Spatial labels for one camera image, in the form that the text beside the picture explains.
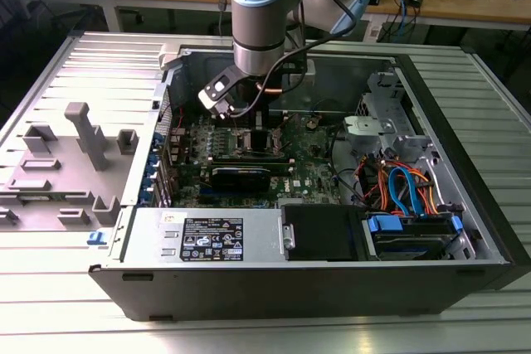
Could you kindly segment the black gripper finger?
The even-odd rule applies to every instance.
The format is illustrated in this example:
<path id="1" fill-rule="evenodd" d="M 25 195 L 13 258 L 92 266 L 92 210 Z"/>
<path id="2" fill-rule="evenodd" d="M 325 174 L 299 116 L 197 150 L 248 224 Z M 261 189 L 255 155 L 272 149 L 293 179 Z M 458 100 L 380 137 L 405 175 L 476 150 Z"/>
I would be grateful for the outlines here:
<path id="1" fill-rule="evenodd" d="M 251 129 L 251 150 L 263 153 L 267 148 L 269 138 L 268 116 L 256 113 L 252 121 L 254 124 Z"/>

